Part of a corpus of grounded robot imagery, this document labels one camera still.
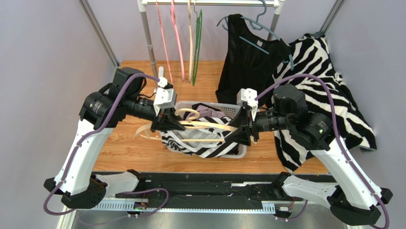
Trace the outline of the cream hanger with striped top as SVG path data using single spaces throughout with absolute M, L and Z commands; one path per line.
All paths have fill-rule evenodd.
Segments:
M 226 130 L 226 131 L 230 131 L 230 132 L 237 130 L 237 127 L 232 127 L 229 125 L 194 121 L 194 119 L 197 119 L 200 117 L 200 114 L 196 110 L 193 110 L 193 109 L 182 108 L 182 109 L 176 110 L 174 112 L 174 114 L 179 115 L 181 112 L 191 112 L 194 114 L 194 116 L 192 116 L 191 118 L 188 118 L 186 121 L 185 120 L 180 121 L 180 124 L 184 125 L 186 129 L 217 128 L 217 129 L 222 129 L 222 130 Z M 153 137 L 153 136 L 149 135 L 150 128 L 151 128 L 151 125 L 149 125 L 149 124 L 139 127 L 137 129 L 137 131 L 135 132 L 133 139 L 135 139 L 137 136 L 139 136 L 144 139 L 161 141 L 162 140 L 161 136 L 156 135 L 155 137 Z

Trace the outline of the mauve tank top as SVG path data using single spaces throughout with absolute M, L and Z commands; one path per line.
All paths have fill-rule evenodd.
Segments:
M 199 117 L 197 119 L 195 119 L 195 121 L 206 118 L 206 117 L 210 117 L 210 118 L 226 117 L 226 114 L 224 112 L 222 112 L 221 110 L 208 106 L 206 104 L 194 104 L 191 109 L 193 109 L 199 113 Z

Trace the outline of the black white striped top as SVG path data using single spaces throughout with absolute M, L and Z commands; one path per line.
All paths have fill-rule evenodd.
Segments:
M 199 119 L 200 122 L 210 122 L 227 125 L 232 119 L 229 117 Z M 221 157 L 225 154 L 237 154 L 239 144 L 232 142 L 219 142 L 231 132 L 217 129 L 185 129 L 184 131 L 162 131 L 161 142 L 169 150 L 196 155 L 202 158 Z

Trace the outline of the beige wooden hanger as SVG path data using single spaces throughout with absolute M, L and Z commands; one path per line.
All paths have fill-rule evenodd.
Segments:
M 192 83 L 192 77 L 193 77 L 193 27 L 192 27 L 191 0 L 187 1 L 187 8 L 188 8 L 189 44 L 190 44 L 188 83 Z

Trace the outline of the black tank top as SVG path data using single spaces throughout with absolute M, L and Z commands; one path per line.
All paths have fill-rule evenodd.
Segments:
M 273 74 L 291 54 L 282 40 L 267 41 L 253 34 L 241 14 L 228 16 L 228 50 L 218 89 L 217 101 L 236 104 L 241 89 L 258 93 L 274 84 Z

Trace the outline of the grey-blue hanger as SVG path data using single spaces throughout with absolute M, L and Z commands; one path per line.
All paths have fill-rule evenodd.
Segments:
M 263 11 L 262 13 L 259 13 L 259 14 L 256 16 L 256 19 L 255 19 L 255 20 L 254 20 L 254 19 L 247 18 L 247 17 L 244 17 L 244 16 L 242 16 L 241 19 L 246 20 L 246 21 L 249 21 L 250 26 L 252 27 L 253 30 L 257 30 L 257 31 L 260 31 L 260 30 L 262 30 L 262 29 L 266 30 L 266 31 L 268 32 L 268 41 L 270 41 L 271 38 L 273 38 L 273 37 L 275 37 L 278 41 L 280 41 L 281 38 L 280 38 L 279 36 L 277 36 L 277 35 L 275 34 L 275 32 L 274 32 L 272 29 L 275 29 L 276 26 L 277 26 L 277 22 L 278 22 L 278 19 L 279 19 L 279 15 L 280 15 L 280 13 L 281 13 L 281 11 L 282 11 L 282 6 L 283 6 L 283 4 L 284 4 L 283 1 L 284 1 L 284 0 L 282 0 L 282 3 L 279 3 L 279 0 L 272 0 L 273 3 L 271 4 L 271 7 L 276 8 L 276 9 L 275 9 L 275 11 L 274 11 L 274 17 L 273 17 L 273 20 L 272 20 L 272 23 L 271 23 L 271 28 L 267 28 L 265 25 L 260 24 L 260 23 L 258 22 L 260 16 L 265 15 L 266 12 L 267 12 L 267 6 L 268 6 L 268 4 L 266 3 L 265 0 L 259 0 L 259 2 L 261 2 L 259 6 L 263 6 L 264 11 Z M 225 21 L 226 23 L 228 23 L 228 16 L 225 16 L 225 17 L 221 18 L 221 19 L 218 21 L 218 23 L 217 23 L 216 26 L 218 27 L 222 21 Z M 245 39 L 245 38 L 243 38 L 243 37 L 240 37 L 240 38 L 241 38 L 242 40 L 246 41 L 247 43 L 251 44 L 252 46 L 256 47 L 257 49 L 263 51 L 264 53 L 269 54 L 267 51 L 265 51 L 264 49 L 260 48 L 259 45 L 254 44 L 254 43 L 250 42 L 249 40 L 247 40 L 247 39 Z M 290 68 L 291 68 L 291 70 L 293 70 L 293 69 L 294 69 L 293 56 L 292 56 L 292 54 L 290 54 L 288 57 L 289 57 L 289 61 L 283 61 L 283 63 L 290 63 Z

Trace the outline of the green hanger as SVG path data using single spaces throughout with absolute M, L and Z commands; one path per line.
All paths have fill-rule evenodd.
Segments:
M 194 48 L 194 58 L 193 58 L 193 76 L 192 76 L 192 85 L 195 86 L 197 72 L 198 72 L 198 65 L 199 65 L 199 55 L 200 55 L 200 48 L 201 48 L 201 39 L 202 39 L 202 22 L 203 22 L 203 11 L 200 10 L 199 12 L 196 11 L 197 1 L 195 0 L 193 3 L 193 11 L 196 13 L 196 27 L 195 27 L 195 48 Z

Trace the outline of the thin pink wire hanger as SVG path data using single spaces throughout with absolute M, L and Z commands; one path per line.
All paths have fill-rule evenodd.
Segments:
M 156 8 L 157 8 L 157 13 L 158 13 L 158 20 L 159 20 L 160 29 L 161 29 L 162 43 L 163 43 L 164 53 L 165 53 L 165 57 L 166 57 L 168 73 L 169 73 L 170 81 L 173 84 L 173 75 L 172 75 L 171 66 L 170 66 L 170 60 L 169 60 L 167 47 L 166 47 L 166 40 L 165 40 L 162 16 L 161 16 L 161 11 L 160 11 L 159 4 L 158 4 L 157 0 L 155 0 L 155 5 L 156 5 Z

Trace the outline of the thick pink plastic hanger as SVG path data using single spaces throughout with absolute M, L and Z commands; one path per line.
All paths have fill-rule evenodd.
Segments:
M 179 57 L 180 57 L 180 65 L 181 65 L 181 79 L 182 82 L 185 81 L 185 72 L 184 72 L 184 63 L 183 63 L 183 52 L 182 52 L 182 46 L 181 46 L 181 41 L 180 41 L 180 36 L 179 36 L 179 31 L 176 23 L 176 14 L 175 14 L 175 1 L 171 0 L 171 7 L 170 7 L 170 16 L 171 16 L 171 21 L 176 37 L 176 42 L 178 46 L 178 52 L 179 52 Z

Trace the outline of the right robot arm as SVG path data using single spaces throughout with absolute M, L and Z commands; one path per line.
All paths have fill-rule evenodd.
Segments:
M 253 89 L 241 89 L 237 94 L 240 110 L 230 122 L 235 130 L 226 142 L 250 146 L 260 132 L 287 130 L 291 138 L 317 157 L 337 182 L 324 185 L 282 172 L 272 182 L 272 189 L 293 198 L 302 198 L 328 208 L 343 223 L 351 226 L 374 225 L 384 214 L 383 209 L 393 196 L 390 189 L 381 188 L 370 180 L 354 161 L 343 139 L 334 134 L 330 117 L 308 111 L 305 94 L 286 84 L 274 90 L 274 109 L 258 111 Z

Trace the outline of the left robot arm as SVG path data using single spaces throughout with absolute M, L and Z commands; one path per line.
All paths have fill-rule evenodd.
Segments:
M 91 209 L 105 197 L 145 192 L 145 177 L 135 170 L 113 175 L 92 172 L 107 138 L 126 116 L 150 121 L 152 132 L 185 130 L 174 113 L 177 95 L 164 77 L 164 68 L 153 78 L 158 85 L 153 100 L 141 94 L 149 78 L 137 69 L 121 68 L 111 83 L 86 97 L 67 159 L 60 172 L 44 182 L 51 196 L 61 196 L 69 212 Z

